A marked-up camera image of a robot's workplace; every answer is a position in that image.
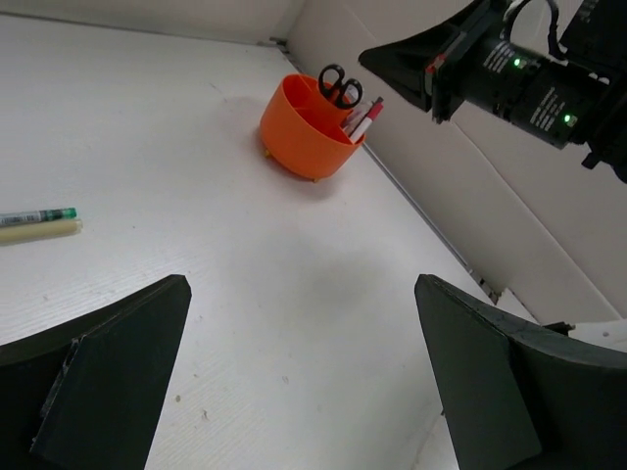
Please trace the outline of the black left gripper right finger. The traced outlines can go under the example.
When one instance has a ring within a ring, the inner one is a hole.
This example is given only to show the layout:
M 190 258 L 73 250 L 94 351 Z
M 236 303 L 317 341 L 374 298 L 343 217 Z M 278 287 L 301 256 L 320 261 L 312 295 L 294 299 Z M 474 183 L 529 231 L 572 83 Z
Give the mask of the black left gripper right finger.
M 418 316 L 461 469 L 623 469 L 626 355 L 418 276 Z

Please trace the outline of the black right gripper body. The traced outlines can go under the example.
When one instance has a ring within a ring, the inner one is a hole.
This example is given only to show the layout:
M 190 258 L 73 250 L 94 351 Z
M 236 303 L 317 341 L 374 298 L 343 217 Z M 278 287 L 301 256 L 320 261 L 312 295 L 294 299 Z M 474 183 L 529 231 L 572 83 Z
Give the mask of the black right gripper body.
M 434 121 L 446 121 L 464 101 L 458 91 L 466 76 L 462 62 L 502 24 L 504 12 L 503 1 L 473 1 L 419 34 L 361 52 L 359 64 Z

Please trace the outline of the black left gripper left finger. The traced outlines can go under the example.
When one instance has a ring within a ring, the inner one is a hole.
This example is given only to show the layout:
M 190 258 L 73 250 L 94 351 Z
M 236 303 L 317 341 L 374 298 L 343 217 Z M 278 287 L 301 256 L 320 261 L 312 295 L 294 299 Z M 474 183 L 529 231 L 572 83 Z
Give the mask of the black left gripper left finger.
M 191 298 L 170 275 L 3 345 L 2 468 L 144 468 Z

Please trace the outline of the white marker red cap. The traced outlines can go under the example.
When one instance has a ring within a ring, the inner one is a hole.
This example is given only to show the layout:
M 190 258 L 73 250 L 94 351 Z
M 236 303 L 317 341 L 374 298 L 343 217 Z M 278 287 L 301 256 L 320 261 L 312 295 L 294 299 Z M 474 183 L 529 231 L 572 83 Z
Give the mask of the white marker red cap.
M 383 110 L 383 102 L 384 100 L 382 97 L 377 98 L 368 111 L 358 121 L 352 132 L 349 134 L 349 138 L 352 143 L 358 143 L 366 134 L 369 127 Z

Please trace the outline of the black handled scissors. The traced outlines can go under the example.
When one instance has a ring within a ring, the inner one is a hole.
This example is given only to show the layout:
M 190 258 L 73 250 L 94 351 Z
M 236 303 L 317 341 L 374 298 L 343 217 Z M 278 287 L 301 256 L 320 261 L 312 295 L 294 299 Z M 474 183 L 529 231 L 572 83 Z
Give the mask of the black handled scissors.
M 317 76 L 317 88 L 321 96 L 339 110 L 355 108 L 363 97 L 362 84 L 347 77 L 337 64 L 324 67 Z

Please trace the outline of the green yellow highlighter pen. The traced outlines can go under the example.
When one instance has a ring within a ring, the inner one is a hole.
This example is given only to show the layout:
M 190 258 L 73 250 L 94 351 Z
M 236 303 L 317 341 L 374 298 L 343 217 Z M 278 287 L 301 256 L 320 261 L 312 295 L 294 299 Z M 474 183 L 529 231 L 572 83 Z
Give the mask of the green yellow highlighter pen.
M 74 235 L 83 228 L 80 219 L 62 219 L 25 225 L 8 226 L 1 229 L 2 246 L 28 243 Z

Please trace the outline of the green gel pen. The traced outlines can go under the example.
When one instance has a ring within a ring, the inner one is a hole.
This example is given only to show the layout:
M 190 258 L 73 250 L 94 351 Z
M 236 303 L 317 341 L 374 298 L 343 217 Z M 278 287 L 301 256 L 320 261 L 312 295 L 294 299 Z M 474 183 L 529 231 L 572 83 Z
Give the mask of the green gel pen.
M 10 227 L 55 220 L 75 219 L 76 217 L 76 208 L 10 212 L 0 214 L 0 225 L 2 227 Z

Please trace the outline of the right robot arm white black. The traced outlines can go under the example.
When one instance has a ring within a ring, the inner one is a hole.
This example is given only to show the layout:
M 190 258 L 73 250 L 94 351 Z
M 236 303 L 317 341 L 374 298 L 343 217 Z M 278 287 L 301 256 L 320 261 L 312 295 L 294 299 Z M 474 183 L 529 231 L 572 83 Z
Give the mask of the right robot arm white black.
M 363 51 L 359 63 L 442 123 L 465 102 L 626 178 L 626 4 L 583 2 L 564 33 L 550 2 L 548 55 L 511 40 L 524 1 L 473 1 L 449 19 Z

